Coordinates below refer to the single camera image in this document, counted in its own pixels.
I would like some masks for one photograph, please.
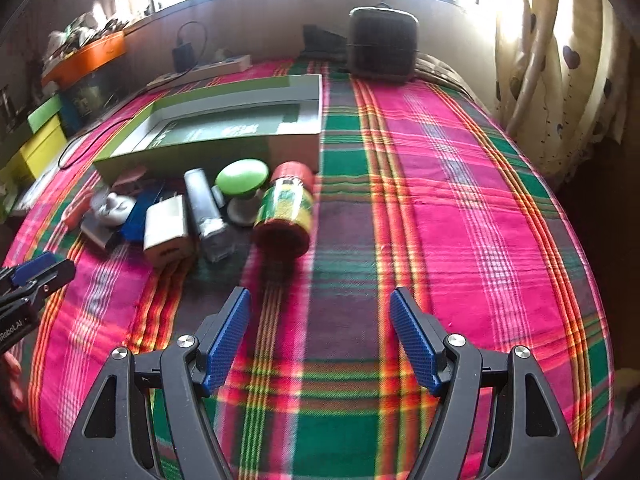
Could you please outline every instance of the metal screw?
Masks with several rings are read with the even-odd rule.
[[[452,346],[464,346],[466,343],[465,337],[460,334],[451,334],[447,337],[447,341],[449,341],[449,344]]]
[[[178,346],[180,348],[188,348],[189,346],[191,346],[195,342],[196,342],[196,338],[194,338],[194,336],[189,335],[189,334],[181,335],[178,338]]]
[[[526,346],[522,346],[522,345],[516,346],[514,352],[518,357],[522,359],[526,359],[531,355],[531,350],[529,350]]]
[[[114,359],[124,359],[127,356],[129,350],[124,348],[124,346],[117,347],[113,352],[111,352],[111,357]]]

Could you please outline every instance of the blanket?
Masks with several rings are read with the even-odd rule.
[[[228,260],[154,271],[138,246],[105,256],[66,230],[62,211],[98,183],[91,160],[117,133],[111,126],[166,92],[106,120],[80,147],[86,156],[44,191],[6,264],[51,250],[78,273],[14,349],[34,434],[59,460],[111,349],[165,348],[240,284],[252,294],[250,324],[225,385],[206,400],[234,475],[404,478],[435,400],[389,320],[389,295],[402,285],[478,348],[532,349],[587,475],[609,432],[610,341],[584,253],[544,181],[464,94],[423,80],[394,86],[283,60],[168,92],[300,73],[322,74],[324,111],[312,243],[295,262],[266,262],[241,232]],[[482,392],[464,478],[478,470],[489,397]],[[180,478],[161,391],[151,401],[164,473]]]

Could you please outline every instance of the yellow box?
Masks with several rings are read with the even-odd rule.
[[[60,126],[60,119],[55,114],[25,142],[7,167],[16,180],[33,181],[47,169],[65,145],[65,134]]]

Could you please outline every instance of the black cable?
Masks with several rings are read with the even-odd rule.
[[[198,20],[191,20],[189,22],[185,22],[183,23],[180,28],[178,29],[178,32],[176,33],[175,37],[177,38],[177,40],[182,41],[182,38],[180,38],[180,32],[182,31],[182,29],[184,28],[185,25],[189,25],[190,23],[197,23],[202,27],[202,30],[204,31],[204,42],[202,43],[202,50],[200,51],[200,55],[198,56],[198,59],[195,63],[195,65],[193,65],[192,67],[188,68],[187,70],[185,70],[182,73],[179,73],[177,76],[164,81],[160,86],[164,86],[167,83],[172,83],[173,81],[175,81],[178,78],[181,78],[184,75],[187,75],[189,72],[191,72],[191,70],[193,70],[194,68],[197,67],[198,63],[202,60],[202,56],[204,55],[204,51],[207,47],[207,42],[209,41],[209,36],[207,34],[207,27],[205,27],[205,25],[202,22],[199,22]],[[149,92],[149,89],[147,88],[143,88],[140,92],[138,92],[138,94],[134,97],[140,97],[141,95],[144,95],[146,92]],[[66,155],[66,152],[68,152],[69,147],[71,146],[71,144],[75,141],[80,139],[81,137],[86,137],[87,135],[93,133],[95,130],[97,130],[98,128],[100,128],[100,126],[102,126],[102,124],[98,124],[97,126],[94,126],[93,128],[91,128],[88,132],[85,132],[84,134],[81,134],[80,136],[76,137],[75,139],[73,139],[67,146],[66,148],[62,151],[62,153],[60,154],[60,157],[58,158],[58,169],[60,171],[65,171],[68,170],[69,168],[71,168],[76,162],[78,162],[79,160],[81,160],[87,153],[88,151],[92,148],[92,146],[97,142],[98,139],[100,139],[106,132],[108,132],[109,130],[111,130],[114,126],[117,126],[118,124],[122,124],[126,121],[130,121],[132,120],[133,117],[126,117],[123,119],[119,119],[117,121],[115,121],[113,124],[110,124],[109,126],[107,126],[107,128],[97,137],[95,137],[94,140],[91,141],[91,143],[85,148],[84,152],[81,153],[81,155],[77,156],[74,160],[72,160],[71,162],[66,163],[64,166],[61,166],[62,163],[62,159],[64,158],[64,156]]]
[[[95,130],[100,128],[100,126],[102,126],[102,124],[98,124],[97,126],[91,128],[88,132],[85,132],[84,134],[81,134],[80,136],[77,136],[75,139],[73,139],[66,146],[66,148],[62,151],[62,153],[60,153],[60,156],[58,157],[58,169],[60,171],[65,171],[65,170],[68,170],[69,168],[71,168],[76,162],[81,160],[89,152],[89,150],[94,146],[94,144],[98,141],[98,139],[100,139],[106,132],[111,130],[114,126],[117,126],[118,124],[126,123],[127,121],[130,121],[132,119],[133,119],[133,117],[125,117],[125,118],[122,118],[122,119],[118,119],[114,123],[110,124],[109,126],[107,126],[104,129],[104,131],[100,135],[98,135],[97,137],[95,137],[94,140],[91,141],[91,143],[84,149],[84,151],[80,155],[76,156],[76,158],[74,160],[72,160],[71,162],[66,163],[64,166],[61,166],[60,164],[62,163],[62,159],[65,157],[66,152],[68,152],[68,150],[71,147],[71,145],[74,142],[76,142],[76,140],[81,139],[82,137],[86,137],[89,134],[92,134]]]
[[[158,86],[156,86],[155,88],[151,88],[149,89],[143,89],[143,91],[139,94],[142,95],[143,93],[149,92],[151,90],[155,90],[156,88],[160,88],[166,84],[169,83],[173,83],[176,79],[180,79],[182,76],[187,75],[189,72],[191,72],[191,70],[193,70],[194,68],[196,68],[198,66],[198,63],[202,61],[202,56],[204,55],[204,50],[207,47],[207,42],[209,41],[209,35],[207,33],[207,27],[205,27],[204,23],[199,22],[198,20],[191,20],[189,22],[185,22],[183,23],[180,28],[178,29],[178,32],[176,32],[176,43],[178,44],[178,46],[180,46],[182,44],[182,38],[180,37],[180,32],[182,31],[182,28],[185,25],[189,25],[190,23],[197,23],[202,27],[202,30],[204,31],[204,43],[202,43],[202,50],[200,51],[200,54],[198,55],[198,59],[196,60],[195,65],[193,65],[191,68],[188,68],[187,70],[185,70],[184,72],[179,73],[178,75],[175,75],[174,77],[172,77],[171,79],[168,79],[167,81],[163,81],[161,84],[159,84]]]

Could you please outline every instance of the blue object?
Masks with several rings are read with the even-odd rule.
[[[158,201],[163,189],[164,182],[143,189],[136,197],[136,205],[120,228],[120,234],[127,242],[142,242],[145,239],[146,210]]]
[[[69,98],[67,98],[62,92],[58,94],[58,97],[60,97],[60,102],[62,102],[62,108],[60,108],[60,111],[58,112],[62,122],[62,131],[65,133],[65,137],[70,139],[80,131],[80,128],[82,128],[82,121],[80,120],[78,110],[76,110],[76,107]]]
[[[202,381],[202,386],[208,395],[225,383],[244,331],[249,325],[250,303],[251,294],[245,289],[238,297],[211,347],[207,356],[207,372]]]
[[[16,267],[11,282],[13,286],[25,286],[32,278],[40,274],[43,270],[55,265],[57,262],[54,254],[46,251],[37,258],[24,262]]]
[[[427,388],[432,396],[438,397],[441,393],[442,381],[437,375],[436,354],[411,309],[396,290],[391,294],[389,315],[404,352],[414,369],[418,384]]]

